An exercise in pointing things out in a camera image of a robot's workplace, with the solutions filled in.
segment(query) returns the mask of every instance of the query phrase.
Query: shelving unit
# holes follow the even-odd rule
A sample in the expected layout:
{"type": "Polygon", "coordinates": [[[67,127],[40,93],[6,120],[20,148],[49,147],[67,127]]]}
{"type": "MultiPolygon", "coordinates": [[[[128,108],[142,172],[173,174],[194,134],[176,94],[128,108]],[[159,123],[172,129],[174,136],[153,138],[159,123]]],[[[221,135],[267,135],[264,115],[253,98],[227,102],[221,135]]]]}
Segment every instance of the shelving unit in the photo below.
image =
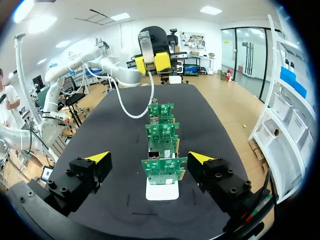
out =
{"type": "Polygon", "coordinates": [[[305,108],[309,111],[309,113],[311,114],[311,116],[313,117],[313,119],[316,119],[316,112],[315,110],[311,107],[310,103],[303,98],[291,85],[289,85],[288,83],[286,83],[285,81],[283,81],[280,78],[276,79],[276,83],[279,85],[282,85],[284,88],[288,89],[294,96],[296,96],[296,98],[305,106],[305,108]]]}
{"type": "Polygon", "coordinates": [[[272,111],[271,108],[268,108],[266,110],[266,114],[269,115],[269,117],[272,118],[272,120],[275,122],[275,124],[279,127],[279,129],[282,131],[282,133],[284,134],[285,138],[288,140],[294,155],[298,161],[299,167],[300,167],[300,171],[302,174],[302,177],[305,176],[306,173],[306,167],[305,167],[305,163],[301,157],[300,154],[300,150],[298,145],[295,143],[295,141],[293,140],[292,136],[290,135],[290,133],[288,132],[288,125],[289,125],[289,121],[281,121],[278,116],[272,111]]]}
{"type": "Polygon", "coordinates": [[[307,166],[305,165],[300,153],[301,142],[297,144],[292,138],[291,134],[288,132],[290,119],[285,121],[280,120],[280,118],[278,118],[278,116],[273,112],[272,108],[268,107],[272,95],[275,94],[273,91],[274,85],[280,85],[281,90],[287,89],[289,92],[291,92],[297,99],[296,103],[298,106],[295,107],[303,108],[301,110],[305,111],[306,113],[309,112],[309,118],[313,118],[312,121],[315,121],[317,116],[315,110],[305,98],[303,98],[292,86],[280,79],[279,76],[276,76],[277,49],[280,48],[280,45],[285,48],[286,54],[290,52],[303,59],[304,53],[295,44],[283,38],[277,37],[272,17],[268,15],[268,19],[271,28],[273,49],[273,65],[270,86],[259,119],[248,140],[254,138],[259,145],[269,167],[271,168],[277,194],[279,195],[278,203],[281,203],[299,189],[306,174],[307,166]],[[275,122],[281,133],[270,145],[266,147],[259,139],[259,129],[262,123],[268,118],[271,118],[275,122]]]}

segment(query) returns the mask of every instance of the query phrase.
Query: cardboard box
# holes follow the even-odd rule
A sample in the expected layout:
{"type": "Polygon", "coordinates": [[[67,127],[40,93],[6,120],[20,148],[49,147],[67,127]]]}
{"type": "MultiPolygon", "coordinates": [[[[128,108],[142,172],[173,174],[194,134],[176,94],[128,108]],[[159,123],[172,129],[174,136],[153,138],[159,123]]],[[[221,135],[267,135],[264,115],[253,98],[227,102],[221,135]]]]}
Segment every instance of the cardboard box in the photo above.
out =
{"type": "Polygon", "coordinates": [[[199,56],[199,52],[198,51],[191,51],[190,52],[190,55],[195,55],[195,56],[199,56]]]}
{"type": "Polygon", "coordinates": [[[263,159],[265,159],[265,156],[262,153],[260,148],[257,148],[256,150],[254,150],[254,153],[255,153],[255,155],[256,155],[256,157],[258,158],[259,161],[262,161],[263,159]]]}
{"type": "Polygon", "coordinates": [[[175,53],[180,53],[180,47],[179,46],[174,46],[174,52],[175,53]]]}
{"type": "Polygon", "coordinates": [[[269,169],[268,163],[267,162],[263,163],[262,167],[263,167],[264,174],[266,174],[269,169]]]}
{"type": "Polygon", "coordinates": [[[251,140],[249,141],[249,145],[250,145],[250,147],[251,147],[251,149],[252,149],[253,151],[259,148],[258,143],[257,143],[256,140],[254,140],[254,139],[251,139],[251,140]]]}

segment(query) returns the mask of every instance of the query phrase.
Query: white coiled cable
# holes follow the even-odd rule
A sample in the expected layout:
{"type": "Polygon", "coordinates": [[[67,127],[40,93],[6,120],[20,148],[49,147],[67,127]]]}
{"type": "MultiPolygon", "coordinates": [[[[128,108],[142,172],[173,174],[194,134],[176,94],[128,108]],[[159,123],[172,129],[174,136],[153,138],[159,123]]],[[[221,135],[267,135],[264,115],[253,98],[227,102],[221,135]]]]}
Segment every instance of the white coiled cable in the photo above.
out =
{"type": "Polygon", "coordinates": [[[121,105],[123,111],[125,112],[125,114],[127,114],[130,118],[132,118],[132,119],[140,119],[140,118],[142,118],[144,115],[146,115],[146,113],[148,112],[148,106],[151,104],[152,99],[154,98],[154,94],[155,94],[155,83],[154,83],[154,79],[153,79],[153,77],[152,77],[151,72],[148,72],[149,77],[150,77],[150,82],[151,82],[151,96],[150,96],[149,103],[148,103],[148,105],[146,106],[146,109],[144,110],[143,113],[141,113],[140,115],[132,115],[132,114],[130,114],[130,113],[126,110],[126,108],[125,108],[125,106],[124,106],[124,104],[123,104],[123,102],[122,102],[122,99],[121,99],[121,96],[120,96],[120,93],[119,93],[119,88],[118,88],[117,83],[116,83],[116,81],[114,80],[114,78],[113,78],[112,76],[98,76],[98,75],[95,75],[94,73],[92,73],[92,72],[90,71],[90,69],[89,69],[89,67],[88,67],[88,65],[87,65],[86,63],[85,63],[85,67],[86,67],[86,69],[88,70],[88,72],[89,72],[92,76],[97,77],[97,78],[110,79],[111,81],[113,81],[113,83],[114,83],[114,85],[115,85],[116,92],[117,92],[117,94],[118,94],[118,98],[119,98],[120,105],[121,105]]]}

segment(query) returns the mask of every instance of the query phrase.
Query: ceiling light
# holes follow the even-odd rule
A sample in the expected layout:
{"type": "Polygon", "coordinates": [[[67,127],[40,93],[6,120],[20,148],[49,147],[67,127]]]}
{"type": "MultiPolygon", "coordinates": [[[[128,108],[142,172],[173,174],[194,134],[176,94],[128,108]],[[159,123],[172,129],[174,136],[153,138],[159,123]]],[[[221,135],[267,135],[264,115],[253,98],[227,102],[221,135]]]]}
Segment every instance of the ceiling light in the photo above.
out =
{"type": "Polygon", "coordinates": [[[13,20],[15,23],[21,22],[34,7],[34,0],[24,0],[15,10],[13,20]]]}
{"type": "Polygon", "coordinates": [[[42,16],[32,19],[29,24],[29,33],[36,34],[47,30],[57,20],[54,16],[42,16]]]}
{"type": "Polygon", "coordinates": [[[113,20],[115,20],[115,21],[119,21],[119,20],[122,20],[122,19],[128,19],[128,18],[130,18],[130,16],[129,16],[128,13],[125,12],[125,13],[121,13],[121,14],[112,16],[111,18],[113,20]]]}
{"type": "Polygon", "coordinates": [[[56,48],[63,48],[63,47],[66,47],[71,41],[62,41],[60,43],[58,43],[55,47],[56,48]]]}
{"type": "Polygon", "coordinates": [[[214,8],[212,6],[205,6],[200,10],[200,12],[205,13],[205,14],[211,14],[211,15],[216,15],[219,13],[222,13],[222,10],[214,8]]]}
{"type": "Polygon", "coordinates": [[[46,58],[45,58],[45,59],[40,60],[40,61],[37,63],[37,65],[39,65],[39,64],[43,64],[46,60],[47,60],[46,58]]]}

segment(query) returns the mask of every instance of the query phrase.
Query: workbench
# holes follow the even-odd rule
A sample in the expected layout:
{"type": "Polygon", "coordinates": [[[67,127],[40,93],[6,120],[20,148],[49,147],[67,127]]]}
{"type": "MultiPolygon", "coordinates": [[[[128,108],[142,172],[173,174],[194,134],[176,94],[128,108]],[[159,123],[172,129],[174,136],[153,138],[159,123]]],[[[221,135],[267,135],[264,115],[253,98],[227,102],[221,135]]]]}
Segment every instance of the workbench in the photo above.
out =
{"type": "MultiPolygon", "coordinates": [[[[120,89],[129,113],[141,114],[150,99],[151,87],[120,89]]],[[[155,86],[159,103],[174,103],[173,114],[180,129],[180,157],[189,151],[222,157],[247,180],[242,161],[224,126],[193,85],[155,86]]],[[[221,234],[230,218],[207,192],[202,192],[186,171],[179,181],[179,198],[146,199],[146,174],[141,160],[148,159],[145,124],[148,116],[132,119],[122,110],[117,92],[111,91],[83,122],[50,176],[56,178],[76,157],[110,151],[113,169],[96,194],[90,194],[69,218],[90,228],[114,235],[139,238],[210,239],[221,234]]]]}

